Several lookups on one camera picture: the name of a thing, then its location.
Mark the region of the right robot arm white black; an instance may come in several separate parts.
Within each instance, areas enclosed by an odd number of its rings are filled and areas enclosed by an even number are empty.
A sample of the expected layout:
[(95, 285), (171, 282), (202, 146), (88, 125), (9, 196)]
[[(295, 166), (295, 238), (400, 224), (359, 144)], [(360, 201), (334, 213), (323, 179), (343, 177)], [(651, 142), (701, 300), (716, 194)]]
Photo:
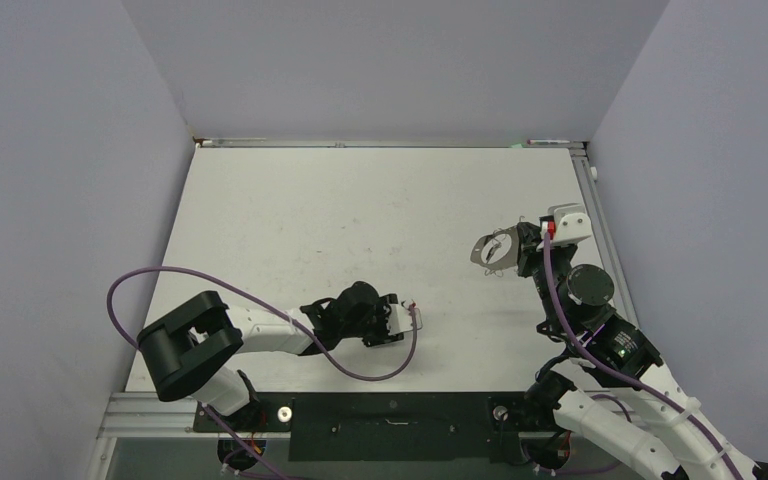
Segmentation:
[(564, 344), (568, 359), (626, 403), (644, 423), (624, 422), (545, 369), (525, 401), (527, 419), (539, 428), (556, 424), (578, 433), (650, 479), (768, 479), (768, 462), (735, 448), (672, 375), (652, 342), (624, 319), (611, 301), (614, 283), (592, 264), (572, 262), (578, 247), (561, 236), (561, 220), (520, 222), (516, 267), (535, 284), (545, 319), (540, 334)]

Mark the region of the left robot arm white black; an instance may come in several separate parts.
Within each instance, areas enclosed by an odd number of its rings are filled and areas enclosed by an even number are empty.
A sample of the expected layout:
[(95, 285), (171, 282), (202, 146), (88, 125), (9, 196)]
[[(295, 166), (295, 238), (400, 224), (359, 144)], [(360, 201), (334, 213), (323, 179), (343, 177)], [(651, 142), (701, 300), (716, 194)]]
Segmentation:
[(357, 281), (335, 298), (278, 313), (230, 306), (204, 291), (145, 327), (137, 344), (160, 401), (193, 398), (244, 430), (257, 419), (258, 398), (249, 377), (228, 367), (234, 356), (325, 354), (347, 339), (374, 348), (421, 327), (415, 303)]

